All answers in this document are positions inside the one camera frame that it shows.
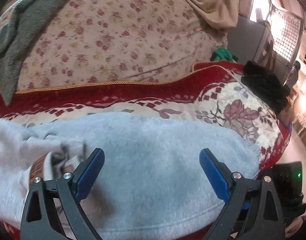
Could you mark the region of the light grey fleece pant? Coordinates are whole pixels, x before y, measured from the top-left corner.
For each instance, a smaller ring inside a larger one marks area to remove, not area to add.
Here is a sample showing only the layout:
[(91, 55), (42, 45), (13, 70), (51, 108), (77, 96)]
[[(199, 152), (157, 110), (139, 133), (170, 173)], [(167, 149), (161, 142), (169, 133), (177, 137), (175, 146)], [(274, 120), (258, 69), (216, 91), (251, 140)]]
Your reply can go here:
[(223, 202), (203, 172), (207, 148), (231, 171), (258, 174), (260, 148), (200, 121), (125, 112), (24, 127), (0, 119), (0, 220), (19, 229), (29, 181), (58, 179), (95, 148), (104, 166), (81, 205), (104, 239), (177, 239), (216, 220)]

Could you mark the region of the black fuzzy cloth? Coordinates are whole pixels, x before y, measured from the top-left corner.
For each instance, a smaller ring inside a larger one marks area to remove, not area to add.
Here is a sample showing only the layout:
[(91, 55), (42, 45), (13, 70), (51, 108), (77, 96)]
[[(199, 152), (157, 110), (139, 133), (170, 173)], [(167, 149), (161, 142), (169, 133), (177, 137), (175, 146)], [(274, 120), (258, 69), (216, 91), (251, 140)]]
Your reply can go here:
[(276, 115), (287, 106), (290, 89), (283, 86), (273, 71), (254, 61), (247, 61), (242, 68), (241, 82), (265, 102)]

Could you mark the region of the red cream floral blanket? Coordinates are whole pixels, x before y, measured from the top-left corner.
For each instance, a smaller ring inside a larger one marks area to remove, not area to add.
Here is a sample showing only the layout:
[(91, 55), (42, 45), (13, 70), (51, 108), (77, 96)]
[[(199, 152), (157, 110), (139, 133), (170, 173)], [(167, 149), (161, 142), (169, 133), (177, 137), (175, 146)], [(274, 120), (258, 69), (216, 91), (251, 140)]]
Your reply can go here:
[(163, 119), (202, 121), (229, 128), (261, 148), (259, 168), (272, 167), (289, 143), (291, 128), (241, 81), (242, 65), (196, 64), (174, 81), (116, 81), (19, 91), (0, 118), (25, 126), (101, 112), (127, 112)]

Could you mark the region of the green cloth item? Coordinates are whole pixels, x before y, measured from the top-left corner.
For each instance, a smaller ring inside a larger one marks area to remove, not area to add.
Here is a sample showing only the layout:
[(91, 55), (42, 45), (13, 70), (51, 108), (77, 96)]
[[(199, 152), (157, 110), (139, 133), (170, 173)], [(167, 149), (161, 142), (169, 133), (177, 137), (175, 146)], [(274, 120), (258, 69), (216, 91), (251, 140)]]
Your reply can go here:
[(229, 61), (233, 62), (232, 54), (224, 47), (217, 48), (212, 52), (210, 61)]

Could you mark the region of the white window grille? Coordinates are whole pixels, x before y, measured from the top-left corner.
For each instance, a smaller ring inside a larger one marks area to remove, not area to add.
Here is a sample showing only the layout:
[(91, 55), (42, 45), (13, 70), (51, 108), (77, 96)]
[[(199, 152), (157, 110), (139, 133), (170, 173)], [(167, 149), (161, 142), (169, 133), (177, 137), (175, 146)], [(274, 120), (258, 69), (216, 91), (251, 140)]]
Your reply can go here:
[(271, 5), (267, 20), (274, 40), (274, 51), (292, 66), (301, 44), (303, 18), (284, 8)]

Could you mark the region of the grey-green fuzzy cardigan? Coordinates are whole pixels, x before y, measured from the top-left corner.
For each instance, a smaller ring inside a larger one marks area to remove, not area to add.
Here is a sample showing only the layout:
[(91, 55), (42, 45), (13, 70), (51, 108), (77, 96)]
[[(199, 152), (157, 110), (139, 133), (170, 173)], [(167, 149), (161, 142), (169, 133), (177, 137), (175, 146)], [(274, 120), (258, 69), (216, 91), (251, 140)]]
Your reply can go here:
[(0, 29), (0, 94), (9, 106), (22, 63), (41, 31), (68, 0), (20, 0)]

